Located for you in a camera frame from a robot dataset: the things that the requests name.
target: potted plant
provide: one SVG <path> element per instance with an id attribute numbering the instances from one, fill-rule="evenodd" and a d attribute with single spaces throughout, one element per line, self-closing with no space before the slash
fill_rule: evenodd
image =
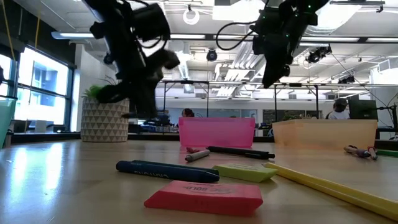
<path id="1" fill-rule="evenodd" d="M 98 103 L 96 96 L 103 86 L 93 85 L 83 96 L 81 117 L 81 140 L 84 142 L 125 142 L 128 137 L 129 120 L 122 114 L 129 112 L 129 100 L 117 103 Z"/>

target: red eraser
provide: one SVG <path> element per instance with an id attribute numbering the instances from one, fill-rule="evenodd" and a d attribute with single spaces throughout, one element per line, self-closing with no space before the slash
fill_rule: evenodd
<path id="1" fill-rule="evenodd" d="M 144 202 L 148 208 L 250 216 L 262 205 L 260 188 L 174 180 Z"/>

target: table surface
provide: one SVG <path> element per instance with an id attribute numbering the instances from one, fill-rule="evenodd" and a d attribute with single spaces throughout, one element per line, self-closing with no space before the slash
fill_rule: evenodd
<path id="1" fill-rule="evenodd" d="M 343 150 L 275 148 L 275 163 L 370 194 L 398 200 L 398 159 L 359 159 Z M 119 173 L 119 160 L 184 164 L 179 142 L 50 142 L 0 149 L 0 223 L 395 223 L 283 177 L 257 184 L 264 203 L 253 217 L 230 217 L 145 208 L 167 179 Z M 264 161 L 211 154 L 190 166 Z M 255 184 L 222 177 L 223 184 Z"/>

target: teal container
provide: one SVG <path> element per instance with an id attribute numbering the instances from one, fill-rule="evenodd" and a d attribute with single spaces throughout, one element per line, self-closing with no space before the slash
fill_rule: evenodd
<path id="1" fill-rule="evenodd" d="M 0 148 L 6 139 L 7 130 L 15 112 L 15 99 L 0 97 Z"/>

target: white geometric planter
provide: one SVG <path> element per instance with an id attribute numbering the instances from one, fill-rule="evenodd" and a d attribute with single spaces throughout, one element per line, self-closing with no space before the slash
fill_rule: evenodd
<path id="1" fill-rule="evenodd" d="M 122 114 L 129 112 L 129 100 L 99 104 L 96 99 L 83 98 L 81 140 L 84 142 L 125 142 L 129 120 Z"/>

